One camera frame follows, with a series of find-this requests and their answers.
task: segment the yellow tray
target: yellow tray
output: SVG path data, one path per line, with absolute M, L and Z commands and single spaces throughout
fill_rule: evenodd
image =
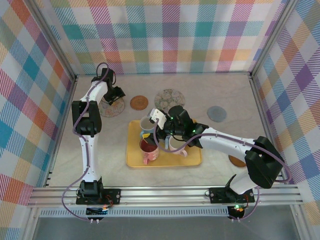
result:
M 133 120 L 129 123 L 128 142 L 126 146 L 126 164 L 129 167 L 177 167 L 177 166 L 196 166 L 202 162 L 201 149 L 198 147 L 186 147 L 187 157 L 181 155 L 159 151 L 159 157 L 144 164 L 143 154 L 140 150 L 140 121 Z

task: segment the pink mug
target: pink mug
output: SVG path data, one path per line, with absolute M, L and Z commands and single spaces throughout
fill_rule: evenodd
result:
M 154 161 L 159 156 L 159 148 L 156 145 L 147 143 L 144 139 L 140 141 L 140 149 L 143 153 L 143 163 L 147 165 L 149 161 Z
M 174 136 L 176 139 L 179 139 L 179 140 L 182 140 L 182 137 L 181 136 Z M 171 136 L 169 138 L 169 148 L 171 151 L 173 150 L 177 150 L 178 148 L 180 148 L 183 144 L 185 144 L 186 142 L 185 141 L 178 141 L 176 139 L 174 139 L 173 136 Z M 181 150 L 179 151 L 176 151 L 176 152 L 173 152 L 173 154 L 179 154 L 183 157 L 187 157 L 188 156 L 188 153 L 187 151 L 185 150 L 185 148 L 182 148 Z

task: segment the plaid wall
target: plaid wall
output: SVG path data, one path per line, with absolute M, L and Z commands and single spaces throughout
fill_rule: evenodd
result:
M 300 0 L 256 78 L 272 134 L 320 237 L 320 0 Z
M 22 0 L 0 0 L 0 239 L 41 187 L 71 81 Z
M 76 73 L 252 68 L 287 0 L 36 0 Z

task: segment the metal rail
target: metal rail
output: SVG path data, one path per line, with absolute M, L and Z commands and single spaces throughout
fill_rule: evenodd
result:
M 108 187 L 121 189 L 121 200 L 114 207 L 199 207 L 199 206 L 232 206 L 231 203 L 211 204 L 205 196 L 209 188 L 224 186 L 146 186 L 146 187 Z M 68 207 L 76 205 L 77 187 L 71 188 L 64 197 Z M 62 207 L 61 196 L 64 187 L 35 188 L 29 201 L 30 208 Z M 302 197 L 298 187 L 293 184 L 276 184 L 270 189 L 260 189 L 260 205 L 299 205 Z

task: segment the white table surface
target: white table surface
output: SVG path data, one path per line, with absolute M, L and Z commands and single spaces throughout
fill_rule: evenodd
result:
M 79 100 L 88 91 L 92 77 L 78 80 L 73 100 Z M 124 111 L 112 118 L 102 118 L 98 140 L 98 164 L 104 186 L 197 186 L 225 185 L 230 177 L 243 169 L 233 166 L 225 153 L 202 150 L 202 163 L 191 167 L 131 168 L 126 164 L 128 124 L 139 120 L 154 108 L 158 91 L 176 89 L 186 100 L 191 118 L 226 134 L 244 138 L 264 136 L 263 126 L 245 74 L 152 74 L 117 75 L 117 86 L 126 94 Z M 130 100 L 144 95 L 149 105 L 141 111 L 130 107 Z M 211 106 L 223 107 L 227 117 L 213 122 L 207 116 Z M 83 172 L 80 141 L 72 133 L 71 110 L 68 114 L 49 185 L 65 187 Z

